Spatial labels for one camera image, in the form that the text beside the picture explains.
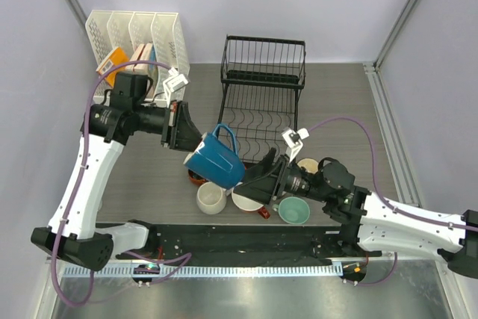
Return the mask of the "orange black mug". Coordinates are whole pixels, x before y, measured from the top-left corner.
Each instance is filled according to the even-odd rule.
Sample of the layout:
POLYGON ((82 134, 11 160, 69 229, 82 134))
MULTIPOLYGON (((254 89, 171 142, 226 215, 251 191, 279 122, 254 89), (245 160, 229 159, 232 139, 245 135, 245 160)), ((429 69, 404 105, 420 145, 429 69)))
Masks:
POLYGON ((188 174, 189 180, 196 186, 201 186, 208 181, 207 179, 204 179, 203 177, 201 177, 200 175, 198 175, 192 170, 188 170, 187 174, 188 174))

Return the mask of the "blue mug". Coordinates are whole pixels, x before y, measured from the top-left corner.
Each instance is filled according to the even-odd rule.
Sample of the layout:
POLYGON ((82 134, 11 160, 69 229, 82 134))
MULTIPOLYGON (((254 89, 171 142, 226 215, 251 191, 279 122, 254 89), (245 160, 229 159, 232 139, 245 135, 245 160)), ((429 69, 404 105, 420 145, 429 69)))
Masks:
POLYGON ((183 165, 225 190, 230 190, 242 182, 246 170, 238 156, 235 134, 223 123, 218 123, 212 132, 204 133, 201 142, 187 155, 183 165), (221 129, 229 133, 232 140, 231 149, 219 139, 221 129))

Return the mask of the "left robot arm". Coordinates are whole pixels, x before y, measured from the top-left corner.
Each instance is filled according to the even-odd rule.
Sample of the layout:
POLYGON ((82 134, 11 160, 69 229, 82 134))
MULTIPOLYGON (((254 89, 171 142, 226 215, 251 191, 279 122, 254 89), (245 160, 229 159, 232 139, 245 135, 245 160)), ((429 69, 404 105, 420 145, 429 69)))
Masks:
POLYGON ((137 131, 157 134, 169 149, 191 152, 201 134, 188 103, 144 105, 149 79, 118 72, 108 104, 92 104, 85 114, 78 157, 63 198, 48 226, 34 229, 31 242, 71 264, 101 270, 111 258, 134 250, 151 258, 159 248, 158 227, 141 220, 108 228, 96 226, 111 171, 137 131))

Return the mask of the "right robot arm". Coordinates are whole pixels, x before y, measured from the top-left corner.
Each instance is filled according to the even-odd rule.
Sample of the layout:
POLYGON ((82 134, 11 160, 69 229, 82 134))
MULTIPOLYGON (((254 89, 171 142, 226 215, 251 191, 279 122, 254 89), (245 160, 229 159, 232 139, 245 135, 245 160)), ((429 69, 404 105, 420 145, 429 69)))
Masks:
POLYGON ((246 170, 234 193, 265 205, 282 194, 323 203, 322 210, 340 223, 338 249, 345 255, 402 252, 443 259, 447 268, 477 277, 477 212, 446 214, 387 199, 355 184, 338 160, 325 157, 310 173, 274 151, 246 170))

